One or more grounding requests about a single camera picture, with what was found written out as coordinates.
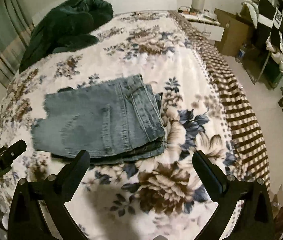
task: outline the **drawer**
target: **drawer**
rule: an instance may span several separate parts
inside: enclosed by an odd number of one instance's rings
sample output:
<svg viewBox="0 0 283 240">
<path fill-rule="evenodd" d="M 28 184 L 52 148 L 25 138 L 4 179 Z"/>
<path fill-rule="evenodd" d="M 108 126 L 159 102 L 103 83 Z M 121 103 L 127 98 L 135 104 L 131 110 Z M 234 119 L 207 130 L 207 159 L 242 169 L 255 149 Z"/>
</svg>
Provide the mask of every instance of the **drawer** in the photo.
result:
<svg viewBox="0 0 283 240">
<path fill-rule="evenodd" d="M 197 28 L 208 40 L 221 41 L 224 33 L 223 27 L 199 22 L 191 22 L 191 25 Z"/>
</svg>

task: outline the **water bottle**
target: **water bottle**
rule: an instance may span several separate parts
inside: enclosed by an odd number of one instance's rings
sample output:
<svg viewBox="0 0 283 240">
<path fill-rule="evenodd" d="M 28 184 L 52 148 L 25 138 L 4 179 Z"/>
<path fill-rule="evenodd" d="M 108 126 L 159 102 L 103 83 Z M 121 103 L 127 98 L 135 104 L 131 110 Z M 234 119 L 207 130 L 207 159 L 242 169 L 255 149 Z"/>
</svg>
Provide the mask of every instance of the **water bottle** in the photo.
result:
<svg viewBox="0 0 283 240">
<path fill-rule="evenodd" d="M 247 50 L 247 44 L 243 43 L 242 46 L 240 47 L 237 56 L 235 57 L 235 60 L 240 63 L 240 60 L 245 56 Z"/>
</svg>

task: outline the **black and white garment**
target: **black and white garment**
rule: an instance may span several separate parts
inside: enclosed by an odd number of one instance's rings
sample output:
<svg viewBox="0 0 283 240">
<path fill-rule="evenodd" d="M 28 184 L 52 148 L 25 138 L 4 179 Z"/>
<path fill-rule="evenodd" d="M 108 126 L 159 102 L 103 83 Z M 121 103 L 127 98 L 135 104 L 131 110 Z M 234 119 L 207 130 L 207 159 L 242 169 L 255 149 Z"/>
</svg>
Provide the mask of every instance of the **black and white garment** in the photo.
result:
<svg viewBox="0 0 283 240">
<path fill-rule="evenodd" d="M 255 33 L 255 46 L 262 48 L 270 36 L 271 44 L 282 50 L 283 46 L 283 17 L 270 1 L 260 0 L 259 16 Z"/>
</svg>

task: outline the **drawer handle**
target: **drawer handle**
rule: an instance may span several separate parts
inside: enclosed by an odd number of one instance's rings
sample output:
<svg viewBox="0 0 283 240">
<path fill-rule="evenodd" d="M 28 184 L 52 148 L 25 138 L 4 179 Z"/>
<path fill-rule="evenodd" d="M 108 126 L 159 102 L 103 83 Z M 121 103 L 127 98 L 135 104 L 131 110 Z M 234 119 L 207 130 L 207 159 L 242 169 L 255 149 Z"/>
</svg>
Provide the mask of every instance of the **drawer handle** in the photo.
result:
<svg viewBox="0 0 283 240">
<path fill-rule="evenodd" d="M 209 35 L 206 35 L 206 36 L 210 36 L 211 35 L 211 32 L 203 32 L 203 33 L 209 34 Z"/>
</svg>

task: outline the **brown checkered fabric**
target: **brown checkered fabric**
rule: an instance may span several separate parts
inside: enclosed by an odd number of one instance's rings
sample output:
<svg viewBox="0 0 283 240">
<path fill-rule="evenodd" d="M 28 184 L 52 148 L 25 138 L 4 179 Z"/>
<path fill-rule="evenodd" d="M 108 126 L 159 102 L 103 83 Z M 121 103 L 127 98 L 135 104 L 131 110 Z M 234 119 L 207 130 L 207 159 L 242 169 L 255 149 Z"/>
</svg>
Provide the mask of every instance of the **brown checkered fabric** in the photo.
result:
<svg viewBox="0 0 283 240">
<path fill-rule="evenodd" d="M 238 179 L 264 179 L 270 187 L 269 165 L 265 141 L 256 115 L 232 70 L 223 56 L 189 21 L 176 11 L 169 11 L 171 17 L 185 32 L 200 55 L 209 73 L 209 82 L 219 93 L 226 110 L 226 121 L 231 129 L 237 156 L 233 171 Z"/>
</svg>

